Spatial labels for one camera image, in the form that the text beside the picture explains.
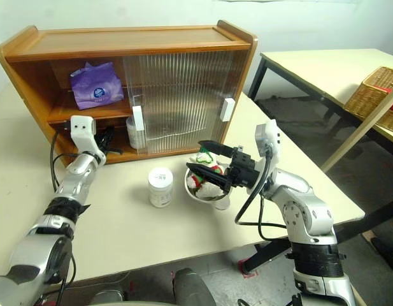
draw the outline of plush toy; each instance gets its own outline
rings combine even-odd
[[[219,174],[223,174],[224,169],[216,161],[216,155],[201,147],[201,150],[190,158],[192,163],[203,164]],[[203,180],[199,175],[191,173],[187,177],[188,188],[193,190],[200,199],[215,198],[223,195],[223,191],[215,184]]]

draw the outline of white container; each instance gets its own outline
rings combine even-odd
[[[165,167],[154,168],[148,174],[150,201],[153,206],[162,208],[172,200],[173,174]]]
[[[230,207],[230,194],[232,189],[230,189],[230,192],[228,194],[225,194],[223,196],[219,196],[217,199],[215,200],[210,200],[210,201],[206,201],[206,200],[202,200],[199,199],[197,196],[195,196],[194,194],[191,193],[191,191],[188,188],[188,184],[187,184],[187,177],[190,175],[190,170],[188,169],[185,173],[185,178],[184,178],[184,183],[185,183],[185,190],[186,192],[189,194],[189,196],[201,203],[206,203],[209,205],[213,205],[216,209],[219,210],[225,210],[228,209]]]
[[[128,117],[125,121],[127,125],[128,139],[130,139],[130,146],[134,149],[142,149],[145,147],[145,142],[142,137],[143,131],[137,131],[135,128],[134,120]]]

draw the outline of white wall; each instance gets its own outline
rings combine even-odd
[[[226,19],[259,37],[245,85],[262,51],[383,48],[393,53],[393,0],[357,4],[316,2],[222,2],[212,0],[0,0],[0,42],[30,24],[39,29],[215,24]],[[0,68],[0,90],[8,82]],[[266,76],[262,96],[299,94]]]

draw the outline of wicker basket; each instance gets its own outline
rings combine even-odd
[[[345,110],[365,119],[388,95],[378,87],[393,89],[393,69],[380,67],[370,74],[346,103]],[[388,110],[376,124],[393,131],[393,111]]]

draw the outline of jar lid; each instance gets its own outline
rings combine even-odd
[[[165,188],[172,184],[173,174],[165,167],[158,167],[151,170],[148,174],[148,182],[155,188]]]

